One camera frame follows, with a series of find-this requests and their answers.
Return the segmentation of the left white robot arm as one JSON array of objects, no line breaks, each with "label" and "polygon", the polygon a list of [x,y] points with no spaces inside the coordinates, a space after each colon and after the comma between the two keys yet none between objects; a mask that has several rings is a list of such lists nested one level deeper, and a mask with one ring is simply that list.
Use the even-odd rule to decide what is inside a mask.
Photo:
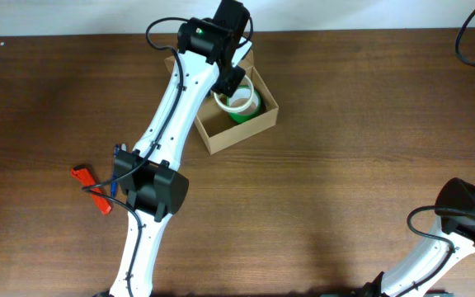
[{"label": "left white robot arm", "polygon": [[117,183],[126,200],[108,200],[128,213],[128,230],[120,268],[104,296],[149,296],[164,230],[181,208],[189,181],[180,174],[186,138],[204,99],[232,96],[246,77],[239,67],[252,47],[244,4],[223,0],[211,18],[181,19],[167,89],[143,136],[130,151],[114,159]]}]

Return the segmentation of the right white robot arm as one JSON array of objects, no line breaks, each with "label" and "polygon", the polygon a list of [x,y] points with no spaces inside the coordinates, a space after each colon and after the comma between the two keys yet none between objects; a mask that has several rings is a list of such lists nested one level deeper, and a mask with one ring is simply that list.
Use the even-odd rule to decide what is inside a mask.
[{"label": "right white robot arm", "polygon": [[455,264],[475,253],[475,185],[447,181],[433,205],[407,216],[407,227],[421,237],[394,268],[382,271],[359,296],[423,296]]}]

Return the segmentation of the orange utility knife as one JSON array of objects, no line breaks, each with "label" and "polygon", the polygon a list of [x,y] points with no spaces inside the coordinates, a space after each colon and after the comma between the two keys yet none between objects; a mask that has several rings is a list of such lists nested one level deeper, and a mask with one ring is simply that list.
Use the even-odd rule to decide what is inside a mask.
[{"label": "orange utility knife", "polygon": [[[92,186],[96,183],[92,171],[85,165],[73,167],[70,172],[72,177],[79,181],[82,186]],[[104,191],[101,188],[93,188],[91,192],[90,196],[94,200],[96,207],[103,215],[108,215],[113,207],[107,199],[101,197],[101,195],[104,195]]]}]

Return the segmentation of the blue ballpoint pen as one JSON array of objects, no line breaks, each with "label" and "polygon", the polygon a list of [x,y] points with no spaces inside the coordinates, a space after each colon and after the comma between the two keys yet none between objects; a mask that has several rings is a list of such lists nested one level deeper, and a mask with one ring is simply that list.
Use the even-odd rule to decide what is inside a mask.
[{"label": "blue ballpoint pen", "polygon": [[[114,153],[113,153],[113,162],[116,161],[116,158],[117,158],[118,153],[121,150],[121,148],[122,148],[121,144],[116,144],[115,145]],[[113,170],[112,170],[112,174],[111,174],[112,182],[111,182],[111,186],[110,186],[111,197],[113,197],[113,198],[116,197],[117,188],[118,188],[116,178],[117,178],[117,173],[116,173],[115,165],[113,165]]]}]

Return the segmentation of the brown cardboard box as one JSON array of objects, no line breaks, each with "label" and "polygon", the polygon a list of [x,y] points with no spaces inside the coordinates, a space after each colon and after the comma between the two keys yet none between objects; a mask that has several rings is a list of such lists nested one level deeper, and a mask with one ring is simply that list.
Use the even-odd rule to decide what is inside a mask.
[{"label": "brown cardboard box", "polygon": [[238,66],[246,70],[254,90],[261,96],[260,113],[238,124],[217,106],[212,96],[206,97],[195,117],[195,127],[211,155],[276,125],[279,105],[255,68],[253,52],[250,51]]}]

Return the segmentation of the green tape roll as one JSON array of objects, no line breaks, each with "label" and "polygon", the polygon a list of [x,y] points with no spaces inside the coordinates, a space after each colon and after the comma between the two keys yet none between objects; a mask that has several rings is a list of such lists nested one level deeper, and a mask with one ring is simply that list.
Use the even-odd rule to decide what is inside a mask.
[{"label": "green tape roll", "polygon": [[[227,105],[231,107],[240,106],[247,101],[251,95],[251,89],[246,86],[240,86],[232,97],[227,98]],[[252,102],[244,111],[238,113],[230,113],[230,118],[238,124],[244,123],[260,113],[261,96],[257,90],[254,90]]]}]

